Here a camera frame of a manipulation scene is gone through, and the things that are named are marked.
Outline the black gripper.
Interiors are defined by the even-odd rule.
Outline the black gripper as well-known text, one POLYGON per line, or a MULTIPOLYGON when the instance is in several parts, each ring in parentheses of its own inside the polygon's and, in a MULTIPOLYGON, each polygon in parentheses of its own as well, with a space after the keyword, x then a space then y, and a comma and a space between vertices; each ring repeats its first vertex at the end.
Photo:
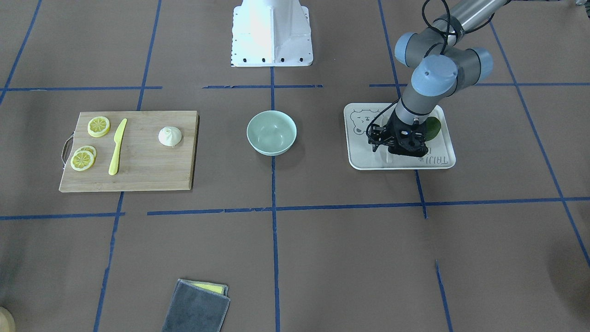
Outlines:
POLYGON ((386 146, 390 154, 421 158, 427 154, 425 131, 425 122, 420 124, 415 120, 413 124, 406 124, 392 116, 385 126, 373 121, 367 126, 367 142, 373 153, 379 146, 386 146))

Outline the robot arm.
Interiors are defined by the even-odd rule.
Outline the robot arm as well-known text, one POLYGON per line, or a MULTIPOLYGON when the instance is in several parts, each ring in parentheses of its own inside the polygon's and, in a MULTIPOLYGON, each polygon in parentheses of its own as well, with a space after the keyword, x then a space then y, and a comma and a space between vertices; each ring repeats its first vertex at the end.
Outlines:
POLYGON ((392 111, 386 124, 371 121, 366 127, 367 142, 373 153, 385 146, 390 154, 420 158, 442 128, 432 115, 439 101, 487 78, 493 57, 484 48, 460 50, 456 44, 466 35, 491 23, 506 0, 462 0, 455 6, 442 1, 444 13, 430 21, 426 29, 402 35, 395 45, 395 58, 413 69, 409 84, 400 98, 386 107, 392 111))

